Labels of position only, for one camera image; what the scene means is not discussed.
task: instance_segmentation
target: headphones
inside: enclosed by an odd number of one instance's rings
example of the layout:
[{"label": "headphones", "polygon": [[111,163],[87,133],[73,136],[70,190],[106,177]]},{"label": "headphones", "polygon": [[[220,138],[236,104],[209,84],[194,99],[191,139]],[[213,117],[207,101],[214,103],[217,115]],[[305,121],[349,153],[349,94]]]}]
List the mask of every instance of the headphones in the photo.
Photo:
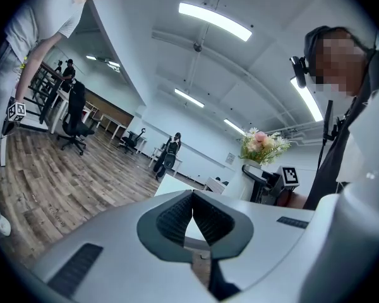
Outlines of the headphones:
[{"label": "headphones", "polygon": [[309,73],[309,69],[306,66],[305,57],[298,58],[298,56],[292,56],[289,60],[292,62],[299,87],[306,88],[306,78],[304,75]]}]

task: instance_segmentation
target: white t-shirt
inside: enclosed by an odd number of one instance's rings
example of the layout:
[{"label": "white t-shirt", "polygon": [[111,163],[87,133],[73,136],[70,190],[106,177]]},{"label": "white t-shirt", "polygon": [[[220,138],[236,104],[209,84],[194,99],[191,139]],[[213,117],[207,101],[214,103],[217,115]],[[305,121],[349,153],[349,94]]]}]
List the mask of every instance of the white t-shirt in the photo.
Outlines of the white t-shirt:
[{"label": "white t-shirt", "polygon": [[73,0],[27,0],[4,30],[20,62],[38,42],[56,32],[69,38],[80,21],[84,3]]}]

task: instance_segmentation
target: person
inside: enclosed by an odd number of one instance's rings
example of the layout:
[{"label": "person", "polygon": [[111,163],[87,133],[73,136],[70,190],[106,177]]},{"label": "person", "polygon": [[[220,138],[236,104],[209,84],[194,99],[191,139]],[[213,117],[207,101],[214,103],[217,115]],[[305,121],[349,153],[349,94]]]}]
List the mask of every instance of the person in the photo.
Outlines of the person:
[{"label": "person", "polygon": [[336,179],[349,137],[348,127],[379,89],[379,50],[367,48],[344,27],[322,26],[305,36],[304,54],[310,76],[316,84],[330,84],[353,97],[338,136],[318,169],[308,198],[296,193],[289,198],[290,207],[315,210],[322,197],[336,193],[337,186],[338,191],[342,189]]},{"label": "person", "polygon": [[68,60],[67,65],[68,65],[68,67],[66,69],[64,69],[64,72],[63,72],[63,77],[62,77],[63,82],[62,82],[61,88],[62,88],[62,90],[69,92],[70,88],[71,88],[71,84],[73,82],[73,79],[76,76],[76,70],[73,67],[73,60],[72,59]]},{"label": "person", "polygon": [[163,177],[163,175],[165,173],[165,167],[163,166],[163,163],[164,163],[165,156],[167,155],[167,151],[169,149],[170,143],[177,143],[178,144],[178,148],[177,148],[177,152],[178,152],[179,149],[181,148],[181,133],[176,133],[174,138],[173,137],[169,138],[169,140],[165,144],[165,148],[164,148],[162,154],[160,155],[159,159],[157,160],[156,164],[154,165],[153,171],[156,173],[155,178],[157,180],[159,180],[160,177]]},{"label": "person", "polygon": [[55,72],[62,73],[62,61],[57,62],[57,68],[55,69]]},{"label": "person", "polygon": [[[49,49],[68,38],[79,23],[87,0],[27,0],[9,21],[0,46],[0,134],[20,66],[27,57],[15,100],[23,102],[31,79]],[[0,233],[9,235],[11,226],[0,214]]]}]

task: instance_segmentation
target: white sneaker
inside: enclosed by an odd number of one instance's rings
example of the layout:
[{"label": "white sneaker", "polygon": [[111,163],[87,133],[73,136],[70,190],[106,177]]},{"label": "white sneaker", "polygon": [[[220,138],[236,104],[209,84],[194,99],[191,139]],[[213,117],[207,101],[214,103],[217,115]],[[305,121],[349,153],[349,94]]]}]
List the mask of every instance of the white sneaker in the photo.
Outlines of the white sneaker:
[{"label": "white sneaker", "polygon": [[10,222],[3,216],[0,217],[0,233],[6,237],[8,237],[11,233]]}]

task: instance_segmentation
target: office chair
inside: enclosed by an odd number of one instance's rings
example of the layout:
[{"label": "office chair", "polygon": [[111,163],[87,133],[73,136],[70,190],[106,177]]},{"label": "office chair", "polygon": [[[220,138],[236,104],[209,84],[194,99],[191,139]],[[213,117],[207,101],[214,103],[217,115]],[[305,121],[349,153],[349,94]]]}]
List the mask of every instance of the office chair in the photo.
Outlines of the office chair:
[{"label": "office chair", "polygon": [[119,145],[122,145],[122,147],[125,148],[125,153],[127,153],[128,150],[131,153],[133,153],[133,150],[131,148],[135,149],[136,145],[138,144],[138,140],[139,140],[140,136],[143,135],[144,133],[146,133],[145,128],[143,128],[141,130],[140,135],[138,135],[135,139],[132,139],[134,134],[130,131],[129,137],[123,137],[122,138],[122,141],[124,142],[124,144],[120,143]]},{"label": "office chair", "polygon": [[94,134],[93,127],[99,122],[98,119],[92,118],[90,127],[82,123],[81,113],[83,112],[85,102],[85,86],[83,83],[76,81],[70,91],[68,113],[65,115],[62,123],[63,131],[69,135],[69,137],[61,136],[60,134],[56,137],[57,140],[60,138],[68,140],[68,142],[61,147],[62,150],[68,145],[75,145],[80,150],[80,156],[83,155],[83,149],[86,149],[86,144],[77,140],[77,137],[87,137],[90,134]]}]

